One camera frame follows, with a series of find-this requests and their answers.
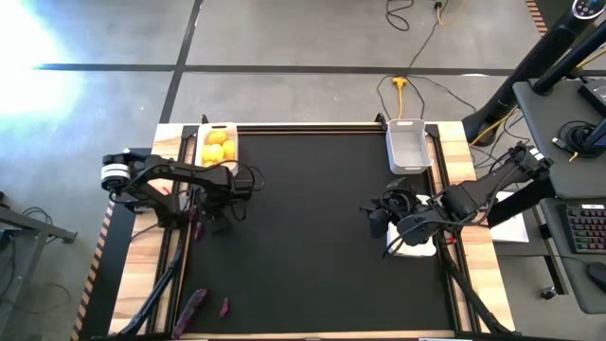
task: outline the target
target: black table surface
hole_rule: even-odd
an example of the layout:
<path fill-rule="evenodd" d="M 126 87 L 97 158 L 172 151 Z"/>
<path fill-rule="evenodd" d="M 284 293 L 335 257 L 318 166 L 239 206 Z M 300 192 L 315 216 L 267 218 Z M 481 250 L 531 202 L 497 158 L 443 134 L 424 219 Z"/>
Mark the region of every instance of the black table surface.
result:
<path fill-rule="evenodd" d="M 606 198 L 606 153 L 594 159 L 578 157 L 568 162 L 570 153 L 551 142 L 568 121 L 597 124 L 602 120 L 601 115 L 577 93 L 581 85 L 580 81 L 560 81 L 549 96 L 540 96 L 527 82 L 517 82 L 513 91 L 539 151 L 555 162 L 549 169 L 549 176 L 558 197 Z"/>
<path fill-rule="evenodd" d="M 586 262 L 601 261 L 606 263 L 606 255 L 580 255 L 572 253 L 568 240 L 566 239 L 564 229 L 567 228 L 562 223 L 562 215 L 558 207 L 565 205 L 564 202 L 557 199 L 541 200 L 541 209 L 543 210 L 549 232 L 558 247 L 561 256 L 574 257 Z M 596 204 L 606 205 L 606 200 L 596 201 Z M 587 265 L 582 261 L 562 258 L 561 263 L 566 269 L 566 274 L 570 280 L 580 308 L 588 314 L 606 313 L 606 293 L 601 291 L 593 281 L 587 276 Z"/>
<path fill-rule="evenodd" d="M 359 206 L 397 178 L 384 135 L 241 135 L 266 178 L 229 235 L 191 241 L 180 309 L 209 290 L 187 332 L 451 330 L 437 257 L 382 259 Z M 428 174 L 408 176 L 419 193 Z M 219 318 L 223 299 L 231 312 Z"/>

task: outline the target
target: white plastic bin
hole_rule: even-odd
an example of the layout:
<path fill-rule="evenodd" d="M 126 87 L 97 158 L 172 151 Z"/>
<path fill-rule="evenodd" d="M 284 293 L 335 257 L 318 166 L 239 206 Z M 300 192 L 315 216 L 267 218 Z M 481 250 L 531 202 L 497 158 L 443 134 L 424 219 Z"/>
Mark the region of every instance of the white plastic bin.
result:
<path fill-rule="evenodd" d="M 236 124 L 232 123 L 232 122 L 212 123 L 212 124 L 206 123 L 206 124 L 200 125 L 200 128 L 198 128 L 198 143 L 196 146 L 196 153 L 197 153 L 196 166 L 203 165 L 202 150 L 205 146 L 206 137 L 213 131 L 217 131 L 217 130 L 226 131 L 227 135 L 229 136 L 229 139 L 236 142 L 236 160 L 238 160 L 238 152 L 239 152 L 240 146 L 238 143 L 238 128 L 237 128 Z M 228 167 L 229 170 L 234 175 L 236 175 L 236 173 L 238 173 L 238 164 L 235 162 L 225 163 L 225 164 L 223 164 L 223 166 Z"/>
<path fill-rule="evenodd" d="M 392 119 L 387 123 L 387 155 L 394 174 L 419 174 L 432 166 L 422 119 Z"/>

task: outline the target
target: concrete floor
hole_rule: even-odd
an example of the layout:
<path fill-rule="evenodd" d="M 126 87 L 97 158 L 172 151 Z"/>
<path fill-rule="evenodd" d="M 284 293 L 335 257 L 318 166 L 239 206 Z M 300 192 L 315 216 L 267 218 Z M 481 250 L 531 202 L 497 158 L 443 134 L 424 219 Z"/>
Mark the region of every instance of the concrete floor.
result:
<path fill-rule="evenodd" d="M 439 27 L 415 66 L 512 68 L 540 36 L 524 0 L 469 0 L 460 17 Z M 433 1 L 418 0 L 403 15 L 411 30 L 384 20 L 376 0 L 205 0 L 188 64 L 407 66 L 434 22 Z M 0 5 L 0 188 L 15 209 L 41 206 L 55 224 L 79 232 L 72 245 L 44 251 L 28 305 L 47 307 L 61 292 L 74 298 L 54 314 L 24 315 L 20 339 L 69 337 L 90 265 L 107 193 L 100 158 L 124 147 L 149 147 L 169 88 L 166 72 L 30 71 L 39 63 L 175 64 L 193 0 L 7 0 Z M 461 6 L 451 0 L 449 12 Z M 186 73 L 170 122 L 369 121 L 381 104 L 383 75 Z M 504 78 L 428 76 L 476 107 Z M 424 80 L 426 120 L 460 120 L 471 109 Z M 397 93 L 382 87 L 397 114 Z M 404 90 L 404 116 L 419 117 L 420 101 Z M 512 128 L 528 135 L 522 120 Z M 517 139 L 504 136 L 499 155 Z M 479 159 L 481 153 L 474 152 Z M 541 260 L 501 261 L 513 318 L 529 335 L 598 340 L 606 316 L 583 314 L 571 296 L 539 300 L 549 284 Z"/>

